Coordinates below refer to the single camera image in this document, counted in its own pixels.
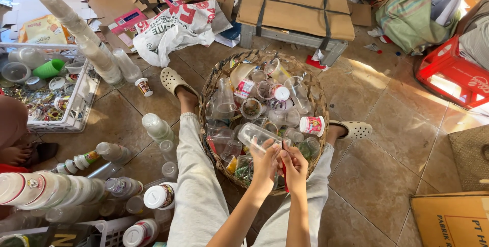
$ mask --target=green cloth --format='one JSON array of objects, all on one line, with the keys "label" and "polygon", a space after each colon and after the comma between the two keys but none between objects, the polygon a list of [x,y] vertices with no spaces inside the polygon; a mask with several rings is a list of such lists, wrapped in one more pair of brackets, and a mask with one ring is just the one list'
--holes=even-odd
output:
[{"label": "green cloth", "polygon": [[422,52],[431,45],[446,42],[455,32],[460,11],[447,26],[437,24],[430,16],[431,0],[388,0],[375,13],[384,34],[405,53]]}]

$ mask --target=woven mat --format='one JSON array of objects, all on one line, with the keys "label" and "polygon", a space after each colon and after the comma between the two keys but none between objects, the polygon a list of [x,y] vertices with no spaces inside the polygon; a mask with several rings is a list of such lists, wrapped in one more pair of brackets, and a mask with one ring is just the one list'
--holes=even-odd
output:
[{"label": "woven mat", "polygon": [[460,176],[461,188],[468,191],[488,191],[489,184],[480,184],[479,180],[489,179],[489,125],[449,134],[455,164]]}]

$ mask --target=hand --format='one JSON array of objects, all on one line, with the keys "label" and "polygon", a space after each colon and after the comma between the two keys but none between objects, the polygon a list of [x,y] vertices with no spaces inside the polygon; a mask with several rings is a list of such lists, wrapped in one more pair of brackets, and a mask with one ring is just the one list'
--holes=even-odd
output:
[{"label": "hand", "polygon": [[32,149],[21,149],[19,146],[0,150],[0,163],[18,166],[24,163],[32,153]]},{"label": "hand", "polygon": [[279,144],[273,144],[273,139],[265,141],[261,147],[256,145],[256,139],[251,144],[249,152],[253,157],[253,180],[250,188],[268,195],[273,189],[275,172],[278,162],[275,157],[281,149]]},{"label": "hand", "polygon": [[289,147],[284,141],[284,149],[279,152],[279,167],[285,165],[285,180],[290,194],[306,192],[306,177],[309,163],[296,147]]}]

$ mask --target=tiled floor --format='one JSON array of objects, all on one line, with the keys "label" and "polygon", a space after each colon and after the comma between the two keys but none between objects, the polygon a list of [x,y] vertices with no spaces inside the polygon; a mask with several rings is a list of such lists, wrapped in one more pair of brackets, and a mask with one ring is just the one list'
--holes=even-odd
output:
[{"label": "tiled floor", "polygon": [[[371,43],[383,53],[363,48]],[[253,48],[278,50],[301,61],[314,53],[313,49],[292,49],[266,38],[254,38]],[[241,51],[244,49],[217,43],[209,48],[191,46],[172,53],[169,66],[199,91],[218,60]],[[409,197],[461,191],[447,134],[489,124],[489,118],[449,105],[425,91],[413,79],[415,59],[404,53],[398,57],[397,51],[397,46],[383,44],[366,29],[358,28],[356,39],[332,68],[314,71],[329,101],[331,119],[365,121],[374,128],[370,139],[340,140],[335,145],[320,246],[421,246]],[[179,102],[162,87],[161,68],[150,66],[137,55],[132,58],[149,78],[155,94],[143,97],[130,84],[113,89],[102,82],[84,132],[40,136],[43,141],[58,142],[61,148],[56,158],[38,169],[50,168],[107,141],[128,147],[136,155],[125,167],[127,176],[143,183],[161,177],[164,161],[158,145],[144,131],[141,118],[156,113],[178,134]],[[90,171],[102,164],[97,162]],[[220,173],[217,177],[230,209],[234,208],[245,190]],[[249,242],[283,199],[270,196],[265,201],[248,233]]]}]

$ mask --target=red plastic crate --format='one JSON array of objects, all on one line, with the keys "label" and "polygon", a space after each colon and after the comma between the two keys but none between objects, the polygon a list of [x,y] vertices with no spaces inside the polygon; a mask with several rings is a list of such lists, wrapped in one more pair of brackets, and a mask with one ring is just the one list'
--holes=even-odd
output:
[{"label": "red plastic crate", "polygon": [[[460,57],[458,38],[455,35],[426,56],[416,72],[416,79],[459,106],[470,109],[489,102],[489,71]],[[458,85],[460,94],[454,96],[430,83],[433,75]]]}]

